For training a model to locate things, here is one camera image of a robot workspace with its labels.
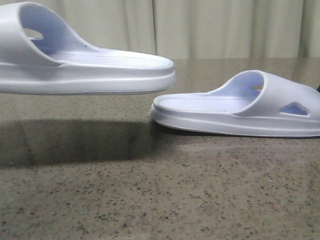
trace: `granite countertop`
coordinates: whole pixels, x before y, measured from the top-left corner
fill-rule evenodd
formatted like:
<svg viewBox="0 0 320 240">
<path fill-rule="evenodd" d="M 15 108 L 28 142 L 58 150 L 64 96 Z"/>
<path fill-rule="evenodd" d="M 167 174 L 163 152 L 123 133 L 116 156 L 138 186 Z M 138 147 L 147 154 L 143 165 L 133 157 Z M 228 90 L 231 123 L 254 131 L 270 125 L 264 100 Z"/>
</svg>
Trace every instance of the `granite countertop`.
<svg viewBox="0 0 320 240">
<path fill-rule="evenodd" d="M 176 60 L 178 84 L 130 96 L 0 94 L 0 239 L 317 240 L 320 138 L 192 133 L 156 96 L 250 69 L 317 88 L 320 58 Z"/>
</svg>

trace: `curtain fold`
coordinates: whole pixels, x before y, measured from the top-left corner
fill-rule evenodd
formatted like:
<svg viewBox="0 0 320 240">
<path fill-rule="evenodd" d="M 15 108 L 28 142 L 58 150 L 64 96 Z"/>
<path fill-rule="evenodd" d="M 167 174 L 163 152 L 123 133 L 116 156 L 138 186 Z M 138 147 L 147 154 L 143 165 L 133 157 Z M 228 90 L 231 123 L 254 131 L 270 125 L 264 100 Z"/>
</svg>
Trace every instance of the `curtain fold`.
<svg viewBox="0 0 320 240">
<path fill-rule="evenodd" d="M 320 57 L 320 0 L 32 1 L 101 48 L 172 59 Z"/>
</svg>

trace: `slide sandal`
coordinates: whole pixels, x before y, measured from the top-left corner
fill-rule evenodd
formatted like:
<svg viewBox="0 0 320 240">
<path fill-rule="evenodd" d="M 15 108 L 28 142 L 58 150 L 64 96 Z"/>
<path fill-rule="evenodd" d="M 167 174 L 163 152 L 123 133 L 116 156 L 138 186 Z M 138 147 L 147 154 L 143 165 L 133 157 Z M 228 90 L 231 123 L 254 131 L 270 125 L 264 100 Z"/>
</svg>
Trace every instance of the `slide sandal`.
<svg viewBox="0 0 320 240">
<path fill-rule="evenodd" d="M 150 116 L 187 131 L 264 137 L 320 136 L 320 92 L 259 70 L 207 93 L 158 96 Z"/>
<path fill-rule="evenodd" d="M 28 37 L 25 30 L 40 36 Z M 147 94 L 176 81 L 167 58 L 93 46 L 37 3 L 0 6 L 0 92 Z"/>
</svg>

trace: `triangular cutout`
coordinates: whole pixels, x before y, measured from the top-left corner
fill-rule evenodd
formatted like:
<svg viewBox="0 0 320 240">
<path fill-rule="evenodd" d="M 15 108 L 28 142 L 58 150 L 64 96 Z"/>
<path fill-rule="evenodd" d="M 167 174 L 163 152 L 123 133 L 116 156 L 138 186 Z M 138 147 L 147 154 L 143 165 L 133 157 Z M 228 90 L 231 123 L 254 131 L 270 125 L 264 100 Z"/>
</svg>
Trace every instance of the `triangular cutout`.
<svg viewBox="0 0 320 240">
<path fill-rule="evenodd" d="M 287 113 L 287 114 L 303 115 L 303 116 L 308 115 L 308 110 L 298 102 L 292 102 L 287 106 L 282 107 L 280 109 L 280 112 Z"/>
</svg>

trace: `textured footbed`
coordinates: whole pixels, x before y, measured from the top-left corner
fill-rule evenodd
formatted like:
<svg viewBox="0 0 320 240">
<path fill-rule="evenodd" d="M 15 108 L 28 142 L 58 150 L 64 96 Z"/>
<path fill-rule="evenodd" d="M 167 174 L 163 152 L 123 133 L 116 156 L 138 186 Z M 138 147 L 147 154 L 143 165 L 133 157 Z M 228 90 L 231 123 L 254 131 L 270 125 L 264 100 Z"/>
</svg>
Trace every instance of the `textured footbed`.
<svg viewBox="0 0 320 240">
<path fill-rule="evenodd" d="M 239 97 L 199 97 L 199 98 L 167 98 L 160 101 L 165 108 L 206 113 L 234 113 L 244 109 L 256 98 Z"/>
<path fill-rule="evenodd" d="M 148 58 L 99 55 L 96 52 L 74 53 L 61 51 L 54 54 L 49 54 L 49 56 L 57 61 L 69 61 L 78 64 L 106 65 L 118 67 L 160 67 L 165 65 L 161 61 Z"/>
</svg>

